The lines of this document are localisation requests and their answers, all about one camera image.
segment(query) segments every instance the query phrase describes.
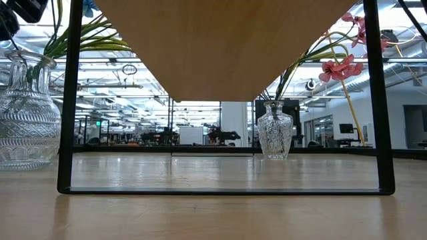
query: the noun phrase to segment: monitor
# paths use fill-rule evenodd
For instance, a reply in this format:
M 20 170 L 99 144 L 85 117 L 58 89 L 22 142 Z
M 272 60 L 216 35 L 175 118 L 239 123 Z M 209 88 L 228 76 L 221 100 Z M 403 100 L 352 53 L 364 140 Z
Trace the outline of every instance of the monitor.
M 340 124 L 340 133 L 354 133 L 353 125 L 351 123 Z

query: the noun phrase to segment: black metal frame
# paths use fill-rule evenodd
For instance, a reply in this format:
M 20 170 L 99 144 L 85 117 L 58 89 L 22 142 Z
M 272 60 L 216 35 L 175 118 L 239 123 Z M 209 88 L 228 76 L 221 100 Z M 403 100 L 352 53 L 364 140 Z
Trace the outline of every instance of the black metal frame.
M 63 98 L 57 190 L 67 194 L 141 195 L 391 195 L 395 191 L 387 98 L 380 48 L 377 0 L 364 0 L 372 111 L 379 186 L 377 189 L 171 189 L 133 187 L 72 187 L 73 129 L 79 65 L 83 0 L 71 1 L 67 66 Z

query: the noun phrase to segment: ceiling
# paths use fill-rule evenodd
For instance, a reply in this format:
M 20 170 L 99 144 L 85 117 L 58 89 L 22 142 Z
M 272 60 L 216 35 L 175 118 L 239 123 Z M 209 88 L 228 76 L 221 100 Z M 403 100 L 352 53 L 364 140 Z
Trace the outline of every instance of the ceiling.
M 406 49 L 417 45 L 421 42 L 421 36 L 413 27 L 409 18 L 405 15 L 402 8 L 396 5 L 396 1 L 379 0 L 380 10 L 380 28 L 391 29 L 398 36 L 400 43 L 399 48 L 406 54 Z M 63 0 L 63 20 L 59 28 L 59 34 L 62 34 L 67 28 L 69 22 L 69 5 L 70 0 Z M 350 12 L 363 16 L 363 7 L 355 5 L 350 9 Z M 427 15 L 423 8 L 412 7 L 411 12 L 420 22 L 422 26 L 427 23 Z M 83 18 L 83 23 L 88 23 L 91 19 Z M 37 53 L 43 52 L 43 47 L 53 34 L 52 14 L 50 4 L 47 6 L 45 14 L 37 24 L 28 24 L 19 18 L 21 24 L 20 31 L 14 37 L 18 46 L 24 50 Z M 333 31 L 341 31 L 346 33 L 349 31 L 351 23 L 345 23 L 338 20 L 330 29 Z M 102 35 L 112 34 L 114 30 L 108 29 Z M 350 32 L 351 35 L 356 35 L 357 29 L 354 28 Z M 365 53 L 365 47 L 358 45 L 351 48 L 351 41 L 344 41 L 344 45 L 357 58 L 361 58 Z M 0 51 L 12 49 L 8 42 L 0 43 Z M 396 58 L 398 52 L 395 47 L 387 48 L 384 52 L 385 57 Z M 139 123 L 146 129 L 167 127 L 168 118 L 170 120 L 169 106 L 172 106 L 172 101 L 169 102 L 167 93 L 163 87 L 156 81 L 155 77 L 145 67 L 145 65 L 133 54 L 120 51 L 98 51 L 98 52 L 83 52 L 80 55 L 81 61 L 79 64 L 79 98 L 77 100 L 77 109 L 79 111 L 78 119 L 84 119 L 85 115 L 92 115 L 109 119 L 111 122 L 119 122 L 132 125 Z M 8 60 L 0 59 L 2 68 L 7 68 Z M 63 92 L 63 75 L 65 70 L 65 60 L 59 59 L 58 66 L 51 74 L 51 95 L 58 105 L 62 102 Z M 322 72 L 322 63 L 304 63 L 294 74 L 286 89 L 286 97 L 290 95 L 310 96 L 311 94 L 332 89 L 337 83 L 330 81 L 328 84 L 322 84 L 318 79 L 318 75 Z M 306 91 L 305 84 L 308 80 L 313 79 L 317 83 L 314 92 Z M 5 84 L 6 79 L 0 77 L 0 81 Z M 278 84 L 278 79 L 273 80 L 268 87 L 268 92 L 274 94 Z M 340 91 L 334 92 L 333 95 L 325 94 L 323 99 L 318 101 L 333 101 L 330 97 L 342 97 Z M 301 99 L 302 107 L 309 107 L 304 99 Z M 203 125 L 214 124 L 218 122 L 220 116 L 219 102 L 173 102 L 174 128 L 177 129 L 182 125 Z M 248 103 L 248 114 L 251 113 L 252 106 Z M 252 118 L 248 117 L 248 127 L 251 126 Z

